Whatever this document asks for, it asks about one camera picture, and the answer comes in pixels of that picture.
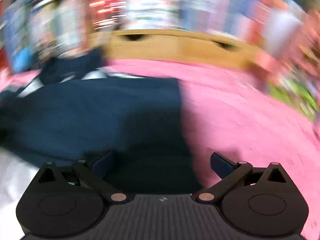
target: navy fabric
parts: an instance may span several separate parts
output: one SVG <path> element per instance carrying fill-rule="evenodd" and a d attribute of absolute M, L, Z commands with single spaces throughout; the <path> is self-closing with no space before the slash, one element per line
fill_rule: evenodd
<path fill-rule="evenodd" d="M 115 154 L 112 151 L 101 153 L 99 158 L 93 163 L 89 163 L 90 158 L 85 158 L 85 160 L 87 162 L 87 166 L 90 167 L 90 171 L 99 176 L 99 178 L 103 178 L 106 174 L 110 173 L 110 170 L 114 167 Z"/>
<path fill-rule="evenodd" d="M 188 156 L 146 156 L 116 165 L 104 179 L 134 194 L 190 194 L 201 190 Z"/>
<path fill-rule="evenodd" d="M 39 79 L 42 84 L 59 83 L 73 76 L 73 79 L 82 79 L 87 73 L 103 67 L 102 50 L 93 49 L 90 53 L 77 58 L 52 57 L 42 64 Z"/>
<path fill-rule="evenodd" d="M 126 161 L 132 154 L 188 156 L 180 111 L 173 78 L 48 84 L 1 104 L 1 145 L 38 167 L 46 161 L 70 165 L 89 152 L 108 150 Z"/>

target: pink cloth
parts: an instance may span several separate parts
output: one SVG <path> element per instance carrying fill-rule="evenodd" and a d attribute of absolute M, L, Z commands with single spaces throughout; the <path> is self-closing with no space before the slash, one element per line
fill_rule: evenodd
<path fill-rule="evenodd" d="M 202 184 L 208 187 L 219 181 L 210 168 L 213 150 L 256 167 L 280 162 L 309 205 L 302 234 L 308 240 L 318 239 L 320 143 L 309 120 L 253 89 L 254 78 L 245 73 L 209 65 L 135 59 L 112 61 L 112 68 L 130 74 L 179 78 L 185 137 Z M 35 74 L 14 76 L 11 82 L 27 82 Z"/>
<path fill-rule="evenodd" d="M 33 79 L 38 73 L 39 70 L 33 70 L 10 76 L 7 68 L 2 69 L 0 70 L 0 91 L 2 91 L 9 84 L 22 86 Z"/>

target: dark blue cloth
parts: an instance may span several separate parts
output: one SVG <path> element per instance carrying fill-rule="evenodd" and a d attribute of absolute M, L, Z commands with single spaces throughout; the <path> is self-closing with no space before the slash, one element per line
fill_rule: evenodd
<path fill-rule="evenodd" d="M 25 161 L 38 167 L 46 161 L 70 165 L 90 152 L 109 150 L 128 162 L 131 155 L 134 160 L 189 156 L 177 79 L 52 80 L 0 104 L 0 130 L 6 134 L 0 144 Z"/>
<path fill-rule="evenodd" d="M 59 83 L 66 78 L 82 79 L 87 73 L 104 66 L 101 48 L 77 58 L 52 57 L 41 65 L 39 79 L 44 85 Z"/>

